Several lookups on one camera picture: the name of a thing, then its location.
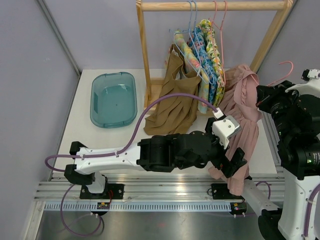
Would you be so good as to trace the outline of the pink pleated skirt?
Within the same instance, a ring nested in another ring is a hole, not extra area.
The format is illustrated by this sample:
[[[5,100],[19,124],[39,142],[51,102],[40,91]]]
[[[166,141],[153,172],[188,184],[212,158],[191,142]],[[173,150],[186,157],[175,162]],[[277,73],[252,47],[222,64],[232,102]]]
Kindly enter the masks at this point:
[[[237,148],[244,151],[243,159],[248,163],[255,150],[258,137],[258,121],[262,114],[256,107],[259,77],[246,64],[225,71],[226,86],[219,108],[240,124],[241,130],[231,137],[226,157],[231,160]]]

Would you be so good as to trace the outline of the brown pleated skirt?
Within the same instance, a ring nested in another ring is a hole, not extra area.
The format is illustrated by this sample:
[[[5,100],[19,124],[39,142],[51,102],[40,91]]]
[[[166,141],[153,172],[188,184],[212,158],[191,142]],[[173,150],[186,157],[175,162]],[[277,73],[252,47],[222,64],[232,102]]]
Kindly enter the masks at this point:
[[[164,83],[160,97],[186,93],[198,95],[201,78],[195,71],[185,72],[185,61],[178,48],[172,45],[166,65]],[[145,118],[144,132],[149,136],[185,134],[197,119],[198,101],[185,96],[169,97],[156,105],[156,109]]]

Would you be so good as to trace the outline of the blue wire hanger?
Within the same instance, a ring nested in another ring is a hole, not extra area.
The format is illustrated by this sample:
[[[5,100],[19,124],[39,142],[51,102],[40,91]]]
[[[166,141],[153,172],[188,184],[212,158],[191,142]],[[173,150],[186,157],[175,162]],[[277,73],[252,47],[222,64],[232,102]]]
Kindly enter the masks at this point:
[[[177,29],[173,33],[173,43],[178,48],[178,51],[182,54],[183,59],[186,61],[186,65],[194,70],[198,76],[201,75],[201,64],[197,60],[196,56],[194,55],[193,50],[190,48],[190,37],[189,37],[189,30],[192,30],[192,20],[193,20],[193,13],[194,13],[194,6],[195,4],[192,1],[188,1],[190,7],[190,14],[187,29]]]
[[[193,54],[200,63],[201,68],[205,71],[209,83],[213,86],[217,83],[217,75],[214,71],[213,65],[206,52],[204,33],[200,26],[197,26],[197,14],[198,6],[195,1],[192,1],[195,5],[195,17],[192,30],[189,30],[189,45],[193,51]]]

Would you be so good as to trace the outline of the pastel floral skirt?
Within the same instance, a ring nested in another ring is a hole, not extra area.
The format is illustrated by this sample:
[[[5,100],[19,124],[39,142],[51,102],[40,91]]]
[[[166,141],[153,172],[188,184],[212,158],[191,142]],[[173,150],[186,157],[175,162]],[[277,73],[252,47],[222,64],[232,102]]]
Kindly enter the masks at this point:
[[[204,67],[202,67],[200,62],[200,53],[193,53],[192,48],[188,45],[185,40],[186,32],[182,32],[179,29],[176,30],[173,34],[172,46],[169,47],[167,56],[164,61],[164,66],[167,69],[169,64],[169,57],[172,52],[175,54],[180,54],[184,60],[185,72],[195,71],[198,76],[201,78],[201,83],[199,85],[198,96],[207,102],[209,100],[209,76],[205,72]]]

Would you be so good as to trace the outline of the blue floral skirt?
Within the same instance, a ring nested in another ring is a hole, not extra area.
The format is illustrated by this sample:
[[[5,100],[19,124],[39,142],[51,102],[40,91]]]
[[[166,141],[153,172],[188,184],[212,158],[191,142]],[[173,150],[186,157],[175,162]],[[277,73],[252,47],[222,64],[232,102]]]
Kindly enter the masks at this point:
[[[218,76],[206,51],[205,34],[199,26],[196,26],[190,33],[188,46],[200,63],[200,75],[203,80],[199,87],[199,95],[216,107]]]

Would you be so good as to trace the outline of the yellow lemon print skirt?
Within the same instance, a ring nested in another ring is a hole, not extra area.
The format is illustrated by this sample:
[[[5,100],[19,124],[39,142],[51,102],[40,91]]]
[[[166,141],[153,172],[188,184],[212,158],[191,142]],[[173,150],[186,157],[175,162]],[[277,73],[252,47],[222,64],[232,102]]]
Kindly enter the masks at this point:
[[[216,33],[214,25],[215,24],[210,21],[210,19],[203,19],[197,26],[200,28],[201,32],[204,35],[205,51],[210,58],[213,71],[217,78],[214,105],[218,106],[221,103],[225,93],[226,80],[224,71],[223,48],[221,48],[221,51],[219,51],[218,44],[215,38]]]

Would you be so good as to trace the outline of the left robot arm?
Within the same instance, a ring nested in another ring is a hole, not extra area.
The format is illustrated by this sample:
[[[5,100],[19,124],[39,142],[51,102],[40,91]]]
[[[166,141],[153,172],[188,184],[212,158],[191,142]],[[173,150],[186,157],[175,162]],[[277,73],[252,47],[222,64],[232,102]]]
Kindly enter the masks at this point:
[[[238,147],[231,159],[226,156],[230,138],[241,129],[232,117],[207,120],[205,131],[188,134],[154,135],[131,145],[123,153],[108,156],[104,149],[89,149],[76,141],[78,147],[74,163],[64,170],[65,178],[82,187],[81,199],[108,199],[111,197],[105,170],[136,170],[170,173],[174,169],[195,167],[203,169],[208,163],[225,177],[232,177],[247,161]]]

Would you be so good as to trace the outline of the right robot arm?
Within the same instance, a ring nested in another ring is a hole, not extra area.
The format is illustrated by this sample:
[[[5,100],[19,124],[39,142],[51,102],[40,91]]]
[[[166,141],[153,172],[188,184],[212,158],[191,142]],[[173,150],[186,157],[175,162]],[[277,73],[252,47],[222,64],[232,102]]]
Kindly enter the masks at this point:
[[[283,81],[259,85],[257,108],[271,115],[279,141],[277,152],[284,173],[284,200],[279,207],[251,179],[227,185],[232,198],[243,198],[258,218],[266,240],[317,240],[317,201],[320,197],[320,98],[303,84]]]

